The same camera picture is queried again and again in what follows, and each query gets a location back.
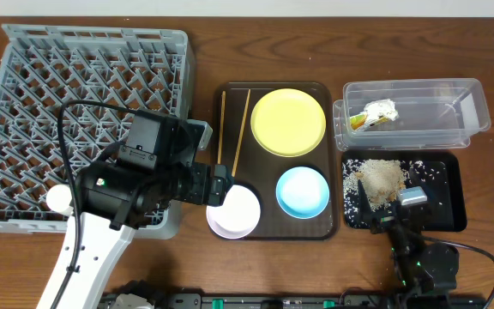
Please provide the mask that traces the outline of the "cooked rice pile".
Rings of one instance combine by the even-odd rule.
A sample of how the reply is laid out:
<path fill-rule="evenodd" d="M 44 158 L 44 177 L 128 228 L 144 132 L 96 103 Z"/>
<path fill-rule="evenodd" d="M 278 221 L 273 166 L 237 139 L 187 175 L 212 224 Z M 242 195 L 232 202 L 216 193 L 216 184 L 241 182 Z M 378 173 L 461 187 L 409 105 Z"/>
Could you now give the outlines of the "cooked rice pile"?
<path fill-rule="evenodd" d="M 386 209 L 397 199 L 400 190 L 413 185 L 409 175 L 411 169 L 426 184 L 445 175 L 443 167 L 431 167 L 430 162 L 347 159 L 342 163 L 346 217 L 352 219 L 360 210 L 359 202 L 354 201 L 358 197 L 358 182 L 364 187 L 372 211 Z"/>

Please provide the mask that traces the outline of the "pink white bowl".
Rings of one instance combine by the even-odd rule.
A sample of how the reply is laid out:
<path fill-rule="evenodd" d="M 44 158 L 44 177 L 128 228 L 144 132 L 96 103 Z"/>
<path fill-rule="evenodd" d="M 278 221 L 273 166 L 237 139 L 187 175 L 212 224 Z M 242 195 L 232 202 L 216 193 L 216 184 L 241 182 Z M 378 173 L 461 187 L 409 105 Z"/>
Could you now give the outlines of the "pink white bowl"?
<path fill-rule="evenodd" d="M 256 194 L 242 185 L 233 185 L 219 207 L 207 206 L 210 229 L 224 239 L 241 239 L 250 234 L 261 217 Z"/>

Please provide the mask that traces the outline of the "light blue bowl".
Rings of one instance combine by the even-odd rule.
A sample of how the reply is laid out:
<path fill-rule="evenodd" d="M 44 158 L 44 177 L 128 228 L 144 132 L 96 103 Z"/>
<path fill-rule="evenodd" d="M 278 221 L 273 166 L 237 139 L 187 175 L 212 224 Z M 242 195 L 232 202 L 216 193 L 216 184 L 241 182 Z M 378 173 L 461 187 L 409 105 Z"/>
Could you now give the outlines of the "light blue bowl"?
<path fill-rule="evenodd" d="M 286 214 L 307 220 L 320 215 L 327 208 L 330 189 L 327 180 L 316 169 L 294 167 L 278 179 L 275 196 Z"/>

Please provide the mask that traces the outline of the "colourful snack wrapper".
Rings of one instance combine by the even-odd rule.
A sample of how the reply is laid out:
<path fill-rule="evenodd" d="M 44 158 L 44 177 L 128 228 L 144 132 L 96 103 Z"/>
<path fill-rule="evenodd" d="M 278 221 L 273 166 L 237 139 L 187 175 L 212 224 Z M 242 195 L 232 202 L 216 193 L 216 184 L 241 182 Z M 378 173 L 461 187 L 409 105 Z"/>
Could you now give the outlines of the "colourful snack wrapper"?
<path fill-rule="evenodd" d="M 350 117 L 350 125 L 354 131 L 365 131 L 372 126 L 387 122 L 385 117 L 369 118 L 367 112 L 361 112 Z"/>

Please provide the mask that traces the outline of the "white tissue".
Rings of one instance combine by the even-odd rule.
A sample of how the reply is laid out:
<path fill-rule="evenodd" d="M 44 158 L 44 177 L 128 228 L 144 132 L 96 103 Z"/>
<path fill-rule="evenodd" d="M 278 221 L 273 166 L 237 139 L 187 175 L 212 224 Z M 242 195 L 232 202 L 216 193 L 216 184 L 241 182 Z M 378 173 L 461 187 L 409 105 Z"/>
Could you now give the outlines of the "white tissue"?
<path fill-rule="evenodd" d="M 395 109 L 395 102 L 391 99 L 372 101 L 364 107 L 364 112 L 366 113 L 365 122 L 367 124 L 374 124 L 382 119 L 395 121 L 399 117 L 399 113 Z"/>

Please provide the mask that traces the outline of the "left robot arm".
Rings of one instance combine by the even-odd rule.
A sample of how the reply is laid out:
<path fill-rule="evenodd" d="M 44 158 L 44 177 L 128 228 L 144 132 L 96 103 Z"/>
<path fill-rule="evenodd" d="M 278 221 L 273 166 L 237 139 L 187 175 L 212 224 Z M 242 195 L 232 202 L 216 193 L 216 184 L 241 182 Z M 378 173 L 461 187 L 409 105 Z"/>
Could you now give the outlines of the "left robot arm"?
<path fill-rule="evenodd" d="M 78 172 L 64 199 L 72 214 L 40 308 L 95 308 L 145 214 L 186 202 L 223 205 L 233 178 L 223 165 L 195 161 L 207 122 L 141 109 L 124 141 Z"/>

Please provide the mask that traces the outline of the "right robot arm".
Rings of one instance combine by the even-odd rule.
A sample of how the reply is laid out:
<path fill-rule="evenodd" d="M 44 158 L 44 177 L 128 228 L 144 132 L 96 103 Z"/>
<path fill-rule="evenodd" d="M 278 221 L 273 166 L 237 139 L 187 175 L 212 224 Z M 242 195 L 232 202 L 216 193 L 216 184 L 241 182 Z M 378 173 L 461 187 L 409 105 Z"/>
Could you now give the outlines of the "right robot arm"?
<path fill-rule="evenodd" d="M 451 308 L 449 292 L 456 288 L 460 254 L 451 245 L 426 244 L 422 230 L 432 217 L 432 204 L 422 187 L 399 191 L 386 209 L 373 211 L 363 184 L 358 182 L 357 222 L 373 234 L 388 235 L 395 274 L 402 287 L 394 292 L 395 308 Z"/>

